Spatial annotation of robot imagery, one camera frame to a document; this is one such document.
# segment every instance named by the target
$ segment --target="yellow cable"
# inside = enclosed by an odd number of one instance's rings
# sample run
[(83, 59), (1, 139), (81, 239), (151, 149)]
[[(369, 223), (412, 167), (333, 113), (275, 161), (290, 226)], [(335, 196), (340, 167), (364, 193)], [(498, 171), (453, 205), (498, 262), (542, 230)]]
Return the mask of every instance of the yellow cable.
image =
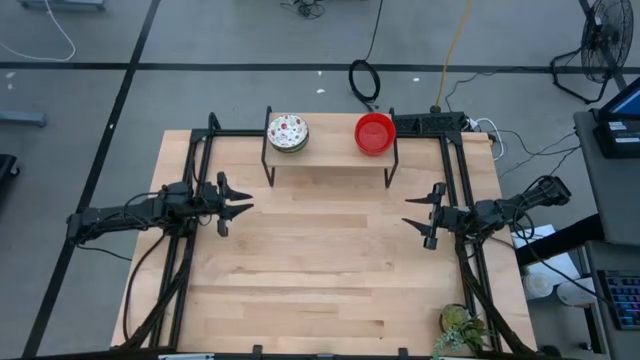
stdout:
[(453, 53), (453, 48), (458, 42), (458, 37), (462, 32), (462, 27), (469, 17), (472, 2), (473, 0), (467, 0), (467, 6), (465, 6), (464, 8), (464, 13), (462, 13), (462, 17), (460, 18), (458, 29), (456, 30), (456, 34), (453, 36), (453, 41), (451, 41), (451, 46), (449, 47), (449, 52), (447, 53), (447, 59), (444, 61), (444, 66), (442, 67), (442, 77), (440, 78), (440, 89), (438, 90), (438, 97), (436, 98), (436, 106), (440, 105), (440, 97), (442, 96), (442, 90), (444, 89), (444, 84), (447, 79), (447, 66), (449, 66), (449, 60), (451, 60), (451, 54)]

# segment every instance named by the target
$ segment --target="black clamp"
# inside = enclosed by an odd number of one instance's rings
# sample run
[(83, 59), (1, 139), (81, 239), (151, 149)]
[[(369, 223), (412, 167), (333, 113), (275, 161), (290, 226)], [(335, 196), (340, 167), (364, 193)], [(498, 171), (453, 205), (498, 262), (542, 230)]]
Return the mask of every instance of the black clamp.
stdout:
[(253, 350), (251, 351), (251, 360), (261, 360), (261, 359), (262, 359), (262, 345), (253, 345)]
[(409, 350), (407, 348), (398, 348), (398, 360), (409, 360)]

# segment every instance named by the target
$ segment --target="white cable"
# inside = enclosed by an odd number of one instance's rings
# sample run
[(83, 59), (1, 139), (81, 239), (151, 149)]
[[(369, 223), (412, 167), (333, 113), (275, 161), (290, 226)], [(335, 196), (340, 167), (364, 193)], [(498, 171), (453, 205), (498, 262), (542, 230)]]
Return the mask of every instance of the white cable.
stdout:
[(496, 136), (498, 138), (498, 144), (500, 144), (500, 155), (498, 155), (497, 158), (493, 158), (493, 161), (497, 161), (498, 159), (500, 159), (504, 155), (504, 144), (502, 143), (502, 137), (500, 136), (500, 132), (498, 131), (498, 127), (496, 126), (496, 124), (493, 123), (493, 121), (491, 121), (491, 119), (480, 118), (480, 119), (473, 120), (473, 119), (469, 118), (469, 123), (471, 124), (472, 127), (474, 127), (474, 123), (475, 123), (475, 125), (478, 126), (478, 128), (479, 128), (480, 125), (478, 123), (481, 122), (481, 121), (486, 121), (489, 124), (491, 124), (491, 126), (493, 127), (493, 130), (495, 130), (495, 132), (496, 132)]
[(19, 53), (11, 48), (9, 48), (7, 45), (5, 45), (3, 42), (0, 41), (0, 46), (2, 46), (3, 48), (5, 48), (7, 51), (9, 51), (10, 53), (14, 54), (14, 55), (18, 55), (20, 57), (26, 58), (26, 59), (31, 59), (31, 60), (40, 60), (40, 61), (58, 61), (58, 62), (65, 62), (65, 61), (69, 61), (71, 60), (71, 58), (76, 54), (76, 46), (73, 44), (73, 41), (71, 41), (71, 38), (69, 38), (69, 35), (67, 35), (66, 32), (64, 32), (64, 30), (62, 30), (62, 26), (60, 26), (60, 24), (58, 24), (58, 21), (56, 20), (56, 18), (53, 16), (53, 11), (51, 11), (51, 7), (49, 7), (49, 0), (44, 0), (44, 4), (47, 6), (47, 13), (49, 14), (49, 16), (51, 17), (51, 20), (53, 20), (53, 23), (56, 25), (56, 27), (58, 28), (58, 30), (60, 30), (60, 32), (62, 33), (62, 35), (64, 35), (64, 37), (67, 39), (67, 41), (69, 42), (69, 44), (71, 45), (71, 55), (67, 56), (64, 59), (56, 59), (56, 58), (46, 58), (46, 57), (37, 57), (37, 56), (30, 56), (30, 55), (25, 55), (22, 53)]

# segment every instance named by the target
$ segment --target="keyboard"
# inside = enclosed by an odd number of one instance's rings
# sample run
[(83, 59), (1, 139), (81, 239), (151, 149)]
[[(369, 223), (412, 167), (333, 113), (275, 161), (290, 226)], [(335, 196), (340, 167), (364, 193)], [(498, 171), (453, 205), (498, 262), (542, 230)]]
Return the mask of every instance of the keyboard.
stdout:
[(640, 271), (598, 271), (611, 317), (619, 330), (640, 330)]
[(398, 133), (415, 134), (461, 131), (466, 125), (463, 112), (394, 115), (393, 122)]

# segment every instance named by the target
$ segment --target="wooden table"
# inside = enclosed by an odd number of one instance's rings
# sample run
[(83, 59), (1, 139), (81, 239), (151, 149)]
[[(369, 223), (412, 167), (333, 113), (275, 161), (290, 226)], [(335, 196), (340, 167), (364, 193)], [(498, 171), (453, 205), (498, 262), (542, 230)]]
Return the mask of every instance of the wooden table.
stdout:
[[(165, 132), (151, 189), (181, 179), (189, 135)], [(465, 133), (463, 140), (475, 199), (499, 198), (487, 136)], [(247, 353), (261, 344), (265, 353), (394, 355), (406, 347), (430, 354), (441, 309), (464, 303), (458, 261), (449, 234), (441, 231), (438, 249), (425, 250), (401, 217), (427, 221), (428, 207), (404, 199), (444, 181), (438, 141), (398, 139), (400, 166), (389, 189), (379, 169), (297, 167), (279, 169), (271, 188), (261, 149), (260, 137), (214, 138), (210, 177), (224, 171), (255, 207), (229, 224), (227, 238), (215, 226), (198, 230), (178, 350)], [(140, 234), (132, 265), (159, 235)], [(496, 236), (509, 239), (506, 230)], [(136, 277), (129, 329), (157, 299), (168, 243)], [(535, 348), (513, 251), (493, 241), (484, 249), (497, 308)], [(121, 321), (122, 311), (114, 344), (123, 341)]]

